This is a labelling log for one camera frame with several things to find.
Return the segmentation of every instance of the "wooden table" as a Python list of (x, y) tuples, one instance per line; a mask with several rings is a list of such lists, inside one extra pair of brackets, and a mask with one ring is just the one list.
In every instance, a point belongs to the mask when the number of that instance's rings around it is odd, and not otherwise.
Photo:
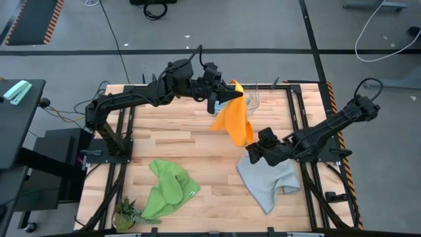
[[(106, 93), (120, 93), (124, 85), (108, 85)], [(317, 84), (301, 84), (309, 125), (314, 126), (326, 118)], [(270, 126), (279, 138), (292, 132), (291, 117), (285, 90), (259, 90), (260, 107), (249, 117), (257, 132)], [(108, 122), (116, 126), (118, 111), (113, 111)], [(209, 131), (214, 116), (207, 113), (206, 103), (191, 98), (175, 98), (170, 105), (136, 107), (133, 128), (134, 149), (128, 165), (123, 195), (136, 199), (137, 207), (144, 207), (150, 189), (157, 184), (157, 177), (148, 164), (154, 159), (172, 161), (183, 167), (201, 186), (201, 191), (179, 210), (161, 218), (159, 232), (266, 232), (273, 226), (276, 232), (309, 231), (310, 224), (301, 172), (296, 163), (301, 191), (278, 194), (275, 208), (265, 215), (243, 185), (236, 165), (245, 152), (236, 147), (223, 131)], [(319, 164), (324, 192), (344, 193), (340, 179), (325, 164)], [(87, 178), (80, 201), (78, 220), (86, 223), (103, 200), (109, 165), (102, 164)], [(318, 226), (322, 226), (320, 210), (313, 197)], [(336, 213), (352, 225), (347, 202), (332, 204)], [(109, 207), (106, 228), (111, 227)], [(131, 232), (150, 232), (150, 225), (136, 224)]]

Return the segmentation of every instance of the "gray floor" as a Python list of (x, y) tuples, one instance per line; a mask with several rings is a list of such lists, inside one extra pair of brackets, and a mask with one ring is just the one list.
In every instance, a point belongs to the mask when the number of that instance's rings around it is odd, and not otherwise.
[[(12, 15), (18, 0), (0, 1), (0, 28)], [(405, 1), (409, 8), (400, 14), (380, 13), (361, 39), (361, 49), (391, 49), (406, 45), (409, 26), (419, 24), (421, 3)], [(104, 7), (122, 49), (280, 48), (309, 49), (310, 44), (298, 1), (288, 0), (180, 0), (170, 5), (168, 15), (148, 21), (141, 9), (128, 1), (104, 0)], [(354, 42), (372, 11), (342, 9), (342, 1), (306, 1), (319, 49), (353, 49)], [(111, 31), (100, 8), (85, 7), (84, 1), (65, 1), (59, 23), (49, 45), (7, 47), (0, 50), (106, 50), (115, 49)], [(363, 55), (364, 58), (382, 55)], [(168, 61), (187, 55), (125, 55), (132, 83), (162, 71)], [(378, 63), (363, 63), (354, 55), (322, 55), (326, 79), (335, 90), (338, 107), (350, 100), (364, 78), (399, 80), (421, 65), (419, 55), (398, 55)], [(314, 80), (317, 72), (312, 55), (229, 54), (203, 55), (214, 61), (225, 79), (240, 82)], [(199, 71), (195, 61), (193, 65)], [(35, 56), (0, 57), (0, 76), (12, 79), (42, 78), (47, 81), (44, 96), (61, 110), (72, 110), (89, 99), (103, 80), (126, 82), (119, 56)], [(372, 95), (374, 91), (362, 89)], [(385, 89), (376, 101), (380, 115), (370, 123), (354, 124), (344, 131), (364, 227), (368, 230), (421, 233), (421, 156), (417, 125), (421, 116), (421, 91)], [(38, 110), (30, 130), (42, 136), (47, 129), (70, 128)], [(28, 135), (25, 146), (32, 148)], [(8, 236), (42, 236), (70, 232), (77, 205), (62, 205), (54, 211), (34, 213), (31, 221), (39, 230), (26, 234), (16, 230), (18, 216)]]

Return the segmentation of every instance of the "white power cord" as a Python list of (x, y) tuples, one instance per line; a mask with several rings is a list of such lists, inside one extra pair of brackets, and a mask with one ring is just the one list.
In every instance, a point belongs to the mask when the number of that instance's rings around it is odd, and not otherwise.
[(373, 16), (379, 11), (379, 9), (380, 9), (380, 7), (382, 7), (382, 5), (383, 5), (383, 3), (385, 2), (386, 0), (383, 0), (383, 2), (380, 4), (380, 6), (374, 11), (374, 13), (370, 16), (370, 18), (367, 20), (367, 23), (366, 23), (366, 25), (364, 26), (364, 28), (362, 29), (362, 31), (361, 31), (361, 34), (360, 34), (360, 36), (358, 37), (358, 39), (356, 40), (356, 42), (355, 42), (355, 47), (354, 47), (354, 49), (355, 49), (355, 55), (357, 56), (357, 58), (358, 59), (360, 59), (361, 61), (363, 61), (363, 62), (366, 62), (366, 63), (373, 63), (373, 62), (376, 62), (376, 61), (380, 61), (380, 60), (382, 60), (382, 59), (385, 59), (385, 58), (388, 58), (388, 57), (390, 57), (390, 56), (394, 56), (394, 55), (396, 55), (396, 54), (398, 54), (398, 53), (400, 53), (400, 52), (402, 52), (402, 51), (404, 51), (404, 50), (406, 50), (407, 48), (409, 48), (413, 43), (415, 43), (415, 41), (418, 39), (418, 37), (420, 36), (420, 34), (421, 34), (421, 30), (418, 32), (418, 34), (416, 35), (416, 37), (415, 37), (415, 39), (410, 43), (410, 44), (408, 44), (406, 47), (404, 47), (403, 49), (401, 49), (401, 50), (399, 50), (399, 51), (397, 51), (397, 52), (394, 52), (394, 53), (392, 53), (392, 54), (390, 54), (390, 55), (386, 55), (386, 56), (383, 56), (383, 57), (381, 57), (381, 58), (378, 58), (378, 59), (372, 59), (372, 60), (366, 60), (366, 59), (361, 59), (360, 58), (360, 56), (358, 55), (358, 52), (357, 52), (357, 45), (358, 45), (358, 42), (360, 41), (360, 38), (361, 38), (361, 36), (362, 36), (362, 34), (364, 33), (364, 31), (366, 30), (366, 27), (368, 26), (368, 23), (370, 23), (370, 21), (371, 21), (371, 19), (373, 18)]
[(87, 7), (96, 6), (96, 5), (98, 5), (99, 1), (100, 0), (86, 0), (85, 6), (87, 6)]

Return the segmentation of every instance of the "orange towel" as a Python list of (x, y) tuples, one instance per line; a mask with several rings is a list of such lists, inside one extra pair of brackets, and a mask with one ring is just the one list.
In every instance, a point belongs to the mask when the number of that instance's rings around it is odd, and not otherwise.
[(232, 80), (231, 83), (235, 83), (235, 90), (237, 92), (243, 92), (243, 96), (227, 102), (227, 105), (216, 116), (216, 120), (209, 130), (225, 129), (236, 146), (244, 147), (248, 143), (254, 142), (253, 127), (247, 120), (247, 104), (244, 89), (235, 80)]

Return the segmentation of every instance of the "cloth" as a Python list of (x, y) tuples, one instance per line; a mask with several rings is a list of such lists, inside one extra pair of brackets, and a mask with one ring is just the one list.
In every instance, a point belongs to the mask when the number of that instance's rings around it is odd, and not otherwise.
[(252, 165), (249, 153), (246, 152), (239, 160), (237, 170), (244, 185), (266, 214), (274, 208), (279, 188), (282, 188), (284, 194), (300, 190), (300, 183), (290, 160), (271, 167), (262, 157)]
[(247, 143), (254, 142), (253, 127), (247, 120), (247, 104), (243, 87), (232, 80), (237, 92), (243, 96), (228, 101), (228, 104), (218, 113), (210, 130), (226, 130), (236, 146), (244, 147)]
[(173, 162), (156, 159), (149, 168), (159, 178), (159, 183), (151, 189), (141, 214), (144, 219), (157, 219), (177, 211), (200, 190), (188, 173)]

